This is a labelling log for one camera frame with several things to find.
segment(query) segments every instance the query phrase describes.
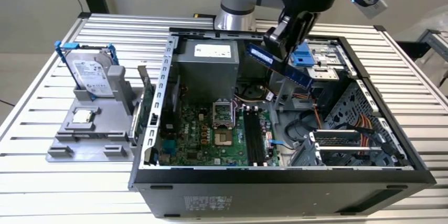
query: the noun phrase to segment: motherboard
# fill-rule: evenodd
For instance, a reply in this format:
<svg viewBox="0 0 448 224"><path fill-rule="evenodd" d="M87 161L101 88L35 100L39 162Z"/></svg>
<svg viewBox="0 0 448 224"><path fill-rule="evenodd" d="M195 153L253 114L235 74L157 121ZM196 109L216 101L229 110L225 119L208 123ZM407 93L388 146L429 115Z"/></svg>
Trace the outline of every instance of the motherboard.
<svg viewBox="0 0 448 224"><path fill-rule="evenodd" d="M256 119L249 123L251 131L256 131L259 137L248 142L248 121L244 113L248 115L249 112L256 114ZM160 165L171 166L253 165L249 157L253 152L252 142L256 142L263 155L259 165L277 166L276 147L271 146L267 137L273 139L267 110L235 108L231 103L216 103L212 106L184 105L180 111L179 132L172 139L163 140L159 162Z"/></svg>

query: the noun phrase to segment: open computer tower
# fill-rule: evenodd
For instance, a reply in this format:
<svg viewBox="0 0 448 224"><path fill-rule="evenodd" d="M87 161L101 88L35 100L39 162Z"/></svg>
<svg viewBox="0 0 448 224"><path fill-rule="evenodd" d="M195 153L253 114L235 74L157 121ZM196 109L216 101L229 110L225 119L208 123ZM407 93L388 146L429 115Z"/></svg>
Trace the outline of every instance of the open computer tower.
<svg viewBox="0 0 448 224"><path fill-rule="evenodd" d="M261 42L171 29L129 181L155 216L368 215L433 185L345 38L272 71Z"/></svg>

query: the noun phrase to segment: white sticker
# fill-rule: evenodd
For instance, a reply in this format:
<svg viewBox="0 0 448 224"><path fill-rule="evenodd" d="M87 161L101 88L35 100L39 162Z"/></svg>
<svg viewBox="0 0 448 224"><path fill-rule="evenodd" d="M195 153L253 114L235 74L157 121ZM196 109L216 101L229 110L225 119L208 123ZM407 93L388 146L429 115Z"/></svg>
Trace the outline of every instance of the white sticker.
<svg viewBox="0 0 448 224"><path fill-rule="evenodd" d="M273 93L269 91L269 93L265 95L265 99L271 102L273 98Z"/></svg>
<svg viewBox="0 0 448 224"><path fill-rule="evenodd" d="M188 211L229 210L232 196L184 196Z"/></svg>
<svg viewBox="0 0 448 224"><path fill-rule="evenodd" d="M269 64L272 64L273 60L268 56L265 56L263 53L260 53L257 50L255 50L253 48L251 50L251 53L256 57L259 57L260 59L263 59L265 62L268 62Z"/></svg>
<svg viewBox="0 0 448 224"><path fill-rule="evenodd" d="M73 60L76 73L81 79L81 85L97 97L113 95L103 66L96 61Z"/></svg>
<svg viewBox="0 0 448 224"><path fill-rule="evenodd" d="M195 56L231 58L231 45L197 44L195 46Z"/></svg>

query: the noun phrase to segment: gray floor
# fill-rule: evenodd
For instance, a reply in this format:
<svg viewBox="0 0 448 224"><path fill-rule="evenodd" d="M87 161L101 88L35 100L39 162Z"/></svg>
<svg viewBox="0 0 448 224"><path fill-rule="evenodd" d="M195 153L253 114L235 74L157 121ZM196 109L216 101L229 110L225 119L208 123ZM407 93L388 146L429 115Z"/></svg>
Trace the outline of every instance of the gray floor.
<svg viewBox="0 0 448 224"><path fill-rule="evenodd" d="M17 103L51 54L0 54L0 99ZM0 103L0 124L12 107Z"/></svg>

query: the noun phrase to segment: aluminum work table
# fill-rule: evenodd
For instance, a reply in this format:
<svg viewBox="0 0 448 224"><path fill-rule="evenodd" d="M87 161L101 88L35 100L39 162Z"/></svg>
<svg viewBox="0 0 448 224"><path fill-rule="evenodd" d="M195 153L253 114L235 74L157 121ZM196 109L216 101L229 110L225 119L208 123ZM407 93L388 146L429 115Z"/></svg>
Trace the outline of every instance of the aluminum work table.
<svg viewBox="0 0 448 224"><path fill-rule="evenodd" d="M275 23L257 22L265 31ZM212 28L209 18L92 14L79 18L64 41L112 42L127 79L141 85L147 65L157 83L169 27ZM155 219L139 193L128 191L132 164L47 163L45 153L73 99L67 67L53 54L0 127L0 223L448 223L448 101L393 42L373 26L317 24L312 35L344 36L404 132L437 180L368 217Z"/></svg>

